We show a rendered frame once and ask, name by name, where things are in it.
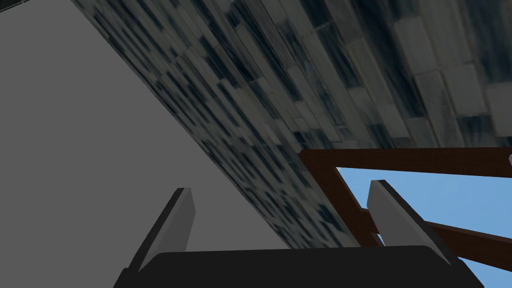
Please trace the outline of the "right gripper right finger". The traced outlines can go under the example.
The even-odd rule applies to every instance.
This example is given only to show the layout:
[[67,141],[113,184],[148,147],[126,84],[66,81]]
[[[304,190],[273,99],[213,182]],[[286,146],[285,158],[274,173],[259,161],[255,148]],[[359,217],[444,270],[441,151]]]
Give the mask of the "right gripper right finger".
[[463,262],[385,180],[372,180],[367,210],[386,246],[426,246],[451,266]]

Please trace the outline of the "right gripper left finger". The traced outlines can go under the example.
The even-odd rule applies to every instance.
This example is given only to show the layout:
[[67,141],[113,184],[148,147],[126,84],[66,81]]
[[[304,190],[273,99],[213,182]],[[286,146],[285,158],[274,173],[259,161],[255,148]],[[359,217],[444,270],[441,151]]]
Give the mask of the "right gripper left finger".
[[139,272],[159,253],[185,252],[195,215],[191,189],[177,188],[135,252],[128,269]]

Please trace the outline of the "brown framed window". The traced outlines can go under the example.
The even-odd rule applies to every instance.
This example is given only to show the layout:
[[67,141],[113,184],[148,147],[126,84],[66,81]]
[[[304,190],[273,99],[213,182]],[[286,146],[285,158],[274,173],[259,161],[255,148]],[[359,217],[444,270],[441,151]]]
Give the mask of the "brown framed window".
[[356,242],[382,243],[367,198],[386,180],[485,288],[512,288],[512,147],[304,149],[299,158]]

